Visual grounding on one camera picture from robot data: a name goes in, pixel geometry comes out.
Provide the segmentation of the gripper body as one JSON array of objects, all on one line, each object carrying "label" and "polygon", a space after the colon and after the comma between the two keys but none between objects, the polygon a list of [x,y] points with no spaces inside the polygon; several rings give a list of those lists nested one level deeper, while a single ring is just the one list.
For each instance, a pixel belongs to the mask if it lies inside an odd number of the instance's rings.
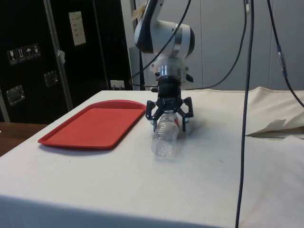
[{"label": "gripper body", "polygon": [[174,76],[162,76],[158,80],[158,99],[152,109],[158,107],[162,112],[182,111],[181,82]]}]

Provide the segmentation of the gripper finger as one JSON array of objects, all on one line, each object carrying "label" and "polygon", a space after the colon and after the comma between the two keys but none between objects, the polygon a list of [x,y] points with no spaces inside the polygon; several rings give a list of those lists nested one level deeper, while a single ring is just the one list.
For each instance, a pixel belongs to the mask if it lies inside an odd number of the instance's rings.
[{"label": "gripper finger", "polygon": [[[154,114],[152,114],[152,110],[158,107]],[[156,102],[148,100],[146,103],[146,113],[145,117],[148,121],[150,121],[153,125],[153,131],[155,132],[158,125],[158,120],[164,114],[164,108],[166,107],[165,99],[158,99]]]},{"label": "gripper finger", "polygon": [[[188,108],[187,112],[184,112],[181,108],[182,105],[186,105]],[[186,131],[186,123],[189,121],[190,118],[194,117],[193,113],[193,105],[192,105],[192,98],[187,97],[185,99],[181,99],[178,97],[177,104],[175,107],[175,111],[182,117],[182,130]]]}]

